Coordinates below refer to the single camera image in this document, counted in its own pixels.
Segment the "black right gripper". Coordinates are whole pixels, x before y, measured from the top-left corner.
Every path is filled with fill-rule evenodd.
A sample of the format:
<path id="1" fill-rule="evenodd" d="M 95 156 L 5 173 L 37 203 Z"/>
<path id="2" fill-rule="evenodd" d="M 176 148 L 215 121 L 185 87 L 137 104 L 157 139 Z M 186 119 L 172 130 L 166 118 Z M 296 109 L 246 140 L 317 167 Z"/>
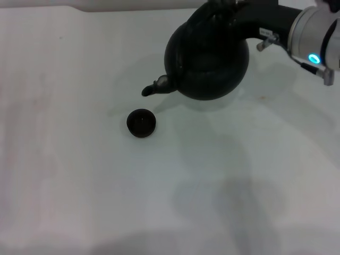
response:
<path id="1" fill-rule="evenodd" d="M 291 27 L 302 12 L 299 9 L 269 4 L 249 3 L 246 0 L 208 0 L 206 16 L 226 13 L 231 18 L 231 31 L 237 39 L 266 39 L 271 31 L 279 36 L 282 43 L 288 42 Z"/>

